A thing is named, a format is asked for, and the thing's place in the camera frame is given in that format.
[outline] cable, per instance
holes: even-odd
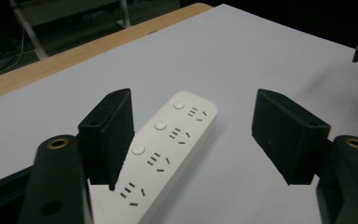
[[[17,59],[16,62],[14,62],[14,63],[13,63],[11,66],[9,66],[9,67],[7,67],[7,66],[5,65],[4,68],[0,70],[0,73],[6,71],[7,69],[12,68],[13,66],[15,66],[15,65],[20,61],[20,59],[21,59],[21,57],[22,57],[22,55],[23,55],[23,53],[24,53],[24,37],[25,37],[25,29],[22,29],[21,52],[20,52],[19,54],[17,54],[17,55],[14,55],[14,56],[10,57],[10,58],[7,58],[7,59],[4,59],[4,60],[0,61],[0,63],[3,63],[3,62],[5,62],[5,61],[7,61],[7,60],[9,60],[9,59],[13,60],[13,59],[15,59],[17,56],[19,56],[19,58]]]

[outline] dark background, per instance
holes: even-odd
[[[181,0],[181,7],[193,4]],[[356,48],[358,45],[358,1],[348,0],[201,0],[210,6],[227,4],[299,31]]]
[[[180,0],[181,7],[195,2],[213,7],[227,4],[351,48],[358,45],[358,1]],[[21,42],[20,37],[21,28],[9,1],[0,0],[0,51],[13,50]]]

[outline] electrical outlet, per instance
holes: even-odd
[[[217,107],[181,91],[134,136],[109,191],[90,186],[94,221],[148,223],[214,128]]]

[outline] white button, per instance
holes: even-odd
[[[145,152],[145,147],[142,144],[135,144],[131,147],[131,151],[135,155],[141,155]]]
[[[175,101],[173,103],[173,107],[175,107],[175,109],[183,109],[183,107],[185,107],[185,104],[183,104],[182,102],[180,101]]]
[[[164,130],[167,127],[167,123],[164,120],[158,120],[155,122],[155,128],[159,131]]]

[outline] chair leg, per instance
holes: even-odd
[[[39,60],[48,58],[48,54],[40,44],[39,39],[34,33],[34,29],[22,13],[20,5],[17,3],[16,0],[10,0],[10,4],[13,7],[14,13],[16,14],[17,18],[19,19],[21,26],[25,29],[25,32],[27,32],[27,35],[30,37],[32,43],[34,44],[34,52],[36,53],[36,56],[39,58]]]
[[[123,12],[123,20],[118,21],[117,24],[124,29],[129,28],[129,27],[131,27],[131,24],[130,24],[129,9],[127,7],[127,1],[120,0],[119,3],[120,3],[121,11]]]

